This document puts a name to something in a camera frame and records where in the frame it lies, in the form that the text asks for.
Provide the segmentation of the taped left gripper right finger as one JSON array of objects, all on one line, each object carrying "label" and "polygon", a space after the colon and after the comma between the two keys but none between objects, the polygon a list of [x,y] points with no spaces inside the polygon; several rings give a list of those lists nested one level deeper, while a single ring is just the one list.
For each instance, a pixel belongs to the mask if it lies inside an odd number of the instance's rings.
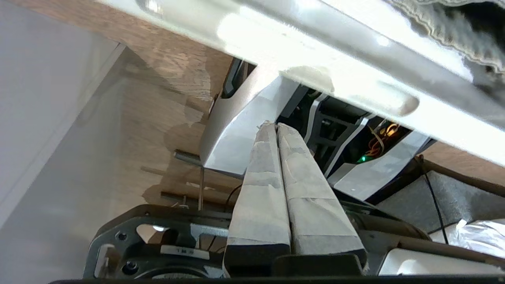
[{"label": "taped left gripper right finger", "polygon": [[277,137],[294,252],[352,253],[366,267],[365,247],[301,135],[280,123]]}]

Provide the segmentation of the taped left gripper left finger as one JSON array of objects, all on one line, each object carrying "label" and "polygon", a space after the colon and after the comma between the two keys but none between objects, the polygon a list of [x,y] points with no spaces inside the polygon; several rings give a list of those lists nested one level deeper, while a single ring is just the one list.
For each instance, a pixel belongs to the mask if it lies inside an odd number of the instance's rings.
[{"label": "taped left gripper left finger", "polygon": [[265,121],[258,129],[233,208],[225,276],[270,276],[276,259],[291,254],[291,240],[276,125]]}]

